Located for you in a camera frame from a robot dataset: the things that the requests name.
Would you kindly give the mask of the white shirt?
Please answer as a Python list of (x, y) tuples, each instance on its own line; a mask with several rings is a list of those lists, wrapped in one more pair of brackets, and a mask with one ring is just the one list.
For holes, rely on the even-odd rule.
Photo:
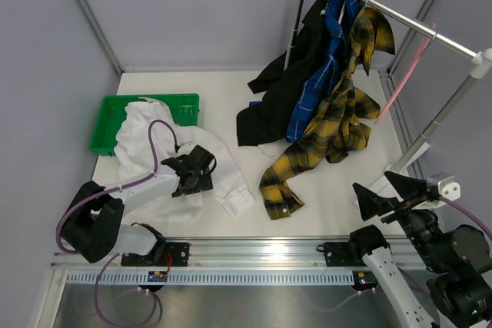
[(154, 168), (160, 161), (188, 154), (195, 145), (211, 152), (217, 167), (211, 174), (213, 189), (206, 195), (216, 200), (232, 217), (251, 207), (256, 199), (226, 144), (216, 135), (196, 126), (174, 123), (169, 107), (159, 101), (135, 101), (125, 108), (126, 119), (116, 134), (118, 179), (128, 180)]

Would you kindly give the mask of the pink hanger with metal hook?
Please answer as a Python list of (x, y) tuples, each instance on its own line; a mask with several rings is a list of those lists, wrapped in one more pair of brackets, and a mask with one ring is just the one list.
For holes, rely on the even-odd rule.
[(404, 74), (403, 78), (400, 81), (400, 84), (397, 86), (395, 89), (394, 93), (390, 96), (389, 100), (387, 101), (386, 105), (382, 109), (380, 115), (377, 117), (376, 121), (374, 122), (375, 125), (379, 125), (379, 122), (381, 119), (389, 112), (390, 108), (394, 105), (394, 102), (398, 98), (398, 95), (401, 93), (403, 90), (404, 86), (410, 79), (411, 75), (414, 73), (415, 68), (419, 64), (423, 53), (427, 50), (431, 42), (436, 38), (437, 34), (437, 25), (434, 22), (431, 26), (432, 31), (434, 32), (433, 36), (431, 38), (428, 37), (422, 37), (421, 42), (417, 48), (417, 51), (412, 59), (412, 62), (410, 66), (408, 67), (406, 73)]

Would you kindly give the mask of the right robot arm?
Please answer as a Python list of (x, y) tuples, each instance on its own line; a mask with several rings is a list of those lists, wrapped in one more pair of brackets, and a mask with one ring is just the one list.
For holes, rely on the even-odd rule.
[(400, 224), (428, 271), (437, 278), (426, 282), (440, 319), (422, 307), (394, 262), (389, 243), (374, 225), (351, 232), (348, 256), (365, 264), (375, 275), (402, 327), (489, 327), (491, 287), (483, 275), (491, 270), (491, 232), (481, 220), (443, 232), (434, 209), (447, 204), (463, 214), (456, 203), (460, 185), (449, 174), (426, 180), (386, 171), (384, 176), (397, 197), (382, 197), (353, 185), (363, 220)]

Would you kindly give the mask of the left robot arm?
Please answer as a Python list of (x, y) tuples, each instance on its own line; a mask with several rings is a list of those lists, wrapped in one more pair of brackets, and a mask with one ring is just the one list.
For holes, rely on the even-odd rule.
[(107, 188), (83, 184), (56, 228), (56, 242), (69, 244), (89, 263), (120, 254), (124, 266), (157, 266), (170, 262), (166, 238), (148, 224), (124, 225), (126, 214), (158, 197), (174, 199), (210, 191), (215, 156), (197, 145), (189, 154), (170, 157), (152, 171)]

